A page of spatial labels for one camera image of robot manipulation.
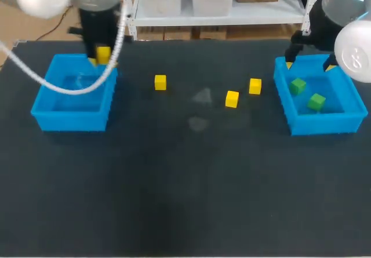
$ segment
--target green cube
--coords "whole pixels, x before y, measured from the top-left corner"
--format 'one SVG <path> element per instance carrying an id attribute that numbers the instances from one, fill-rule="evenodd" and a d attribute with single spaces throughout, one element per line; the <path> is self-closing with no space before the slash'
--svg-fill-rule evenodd
<path id="1" fill-rule="evenodd" d="M 326 98 L 319 95 L 314 94 L 308 102 L 308 108 L 313 109 L 315 111 L 320 111 L 325 104 Z"/>
<path id="2" fill-rule="evenodd" d="M 290 92 L 294 95 L 299 95 L 305 90 L 305 87 L 307 86 L 307 83 L 300 79 L 296 78 L 294 81 L 290 83 Z"/>

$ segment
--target cube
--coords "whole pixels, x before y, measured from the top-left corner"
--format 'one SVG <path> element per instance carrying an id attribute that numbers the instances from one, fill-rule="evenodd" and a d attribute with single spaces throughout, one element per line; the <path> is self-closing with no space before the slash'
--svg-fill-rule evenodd
<path id="1" fill-rule="evenodd" d="M 107 65 L 111 58 L 111 48 L 109 46 L 97 47 L 97 62 L 99 65 Z"/>
<path id="2" fill-rule="evenodd" d="M 228 91 L 227 97 L 225 98 L 225 106 L 236 108 L 238 104 L 238 92 Z"/>
<path id="3" fill-rule="evenodd" d="M 308 108 L 313 109 L 315 111 L 320 111 L 325 104 L 326 98 L 319 95 L 319 94 L 314 94 L 308 102 Z"/>
<path id="4" fill-rule="evenodd" d="M 166 90 L 166 75 L 155 76 L 155 90 Z"/>
<path id="5" fill-rule="evenodd" d="M 261 79 L 252 78 L 250 79 L 249 94 L 260 95 L 261 92 Z"/>
<path id="6" fill-rule="evenodd" d="M 290 92 L 293 95 L 299 95 L 300 93 L 304 92 L 305 87 L 307 86 L 307 83 L 300 79 L 296 78 L 294 81 L 290 83 Z"/>

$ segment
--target wooden pallet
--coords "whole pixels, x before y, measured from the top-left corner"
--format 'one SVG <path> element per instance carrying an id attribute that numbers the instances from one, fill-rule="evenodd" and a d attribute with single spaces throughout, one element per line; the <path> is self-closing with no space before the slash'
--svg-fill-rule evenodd
<path id="1" fill-rule="evenodd" d="M 165 27 L 163 39 L 188 41 L 192 39 L 192 27 Z"/>
<path id="2" fill-rule="evenodd" d="M 137 39 L 140 41 L 162 41 L 164 27 L 137 27 Z"/>
<path id="3" fill-rule="evenodd" d="M 227 39 L 226 26 L 204 26 L 200 28 L 200 39 Z"/>
<path id="4" fill-rule="evenodd" d="M 227 39 L 290 39 L 295 31 L 299 29 L 300 25 L 298 24 L 230 26 Z"/>
<path id="5" fill-rule="evenodd" d="M 290 39 L 299 24 L 248 25 L 248 26 L 202 26 L 202 27 L 138 27 L 138 39 L 160 40 L 248 40 Z"/>

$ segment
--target white cable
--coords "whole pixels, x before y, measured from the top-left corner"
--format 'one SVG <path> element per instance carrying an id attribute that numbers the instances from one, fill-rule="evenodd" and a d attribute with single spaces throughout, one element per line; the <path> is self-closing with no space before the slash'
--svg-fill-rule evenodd
<path id="1" fill-rule="evenodd" d="M 123 44 L 123 38 L 125 35 L 125 27 L 126 27 L 126 17 L 128 15 L 127 7 L 123 6 L 121 9 L 121 16 L 120 16 L 120 22 L 118 27 L 118 33 L 117 38 L 114 46 L 114 50 L 112 52 L 110 61 L 108 62 L 108 65 L 102 75 L 97 79 L 96 82 L 91 84 L 89 87 L 80 89 L 80 90 L 68 90 L 63 89 L 61 87 L 57 87 L 50 82 L 46 81 L 42 77 L 40 77 L 38 74 L 33 72 L 32 69 L 30 69 L 26 64 L 23 63 L 22 60 L 20 60 L 11 50 L 9 50 L 5 44 L 0 41 L 0 49 L 5 52 L 5 54 L 21 69 L 23 70 L 28 76 L 30 76 L 33 80 L 39 82 L 41 85 L 49 88 L 50 90 L 53 90 L 58 93 L 67 94 L 67 95 L 82 95 L 90 93 L 91 91 L 94 91 L 97 89 L 106 79 L 110 76 L 113 68 L 116 66 L 117 59 L 119 57 L 122 44 Z"/>

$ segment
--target shelving unit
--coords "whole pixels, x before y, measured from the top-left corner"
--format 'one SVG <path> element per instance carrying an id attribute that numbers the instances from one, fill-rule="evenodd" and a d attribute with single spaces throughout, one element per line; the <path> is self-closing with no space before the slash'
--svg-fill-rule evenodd
<path id="1" fill-rule="evenodd" d="M 249 24 L 302 23 L 302 30 L 309 31 L 309 11 L 316 0 L 308 0 L 305 9 L 301 0 L 278 0 L 268 3 L 237 3 L 233 1 L 231 13 L 224 17 L 195 17 L 192 0 L 182 0 L 179 17 L 146 17 L 140 0 L 124 0 L 132 10 L 128 19 L 129 32 L 137 38 L 136 27 L 142 26 L 220 26 Z"/>

